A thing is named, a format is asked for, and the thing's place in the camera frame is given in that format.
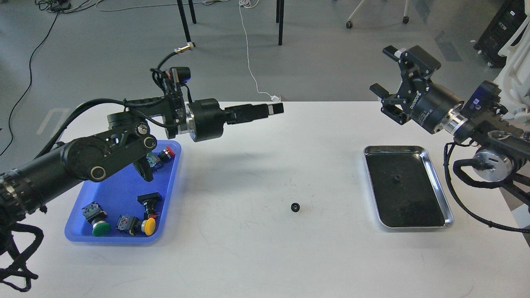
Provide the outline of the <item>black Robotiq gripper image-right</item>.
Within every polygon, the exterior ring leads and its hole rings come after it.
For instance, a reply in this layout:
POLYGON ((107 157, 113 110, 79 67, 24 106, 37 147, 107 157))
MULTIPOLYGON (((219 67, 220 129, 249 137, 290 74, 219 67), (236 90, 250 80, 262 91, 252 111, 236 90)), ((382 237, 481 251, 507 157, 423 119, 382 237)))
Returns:
POLYGON ((382 113, 400 125, 413 120, 430 134, 438 132, 449 111, 463 102, 447 88, 431 82, 441 62, 420 46, 399 50, 387 46, 382 52, 398 63, 401 76, 401 85, 395 94, 378 83, 369 87, 380 99, 382 113))

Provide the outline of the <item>black Robotiq gripper image-left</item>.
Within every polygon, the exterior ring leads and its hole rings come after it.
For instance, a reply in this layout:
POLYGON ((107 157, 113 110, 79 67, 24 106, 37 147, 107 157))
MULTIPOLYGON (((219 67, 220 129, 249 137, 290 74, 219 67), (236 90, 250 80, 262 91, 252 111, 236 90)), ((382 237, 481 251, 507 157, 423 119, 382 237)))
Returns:
POLYGON ((194 142, 221 137, 225 123, 244 124, 284 113, 283 103, 241 104, 223 110, 216 99, 191 102, 189 108, 195 125, 190 134, 194 142))

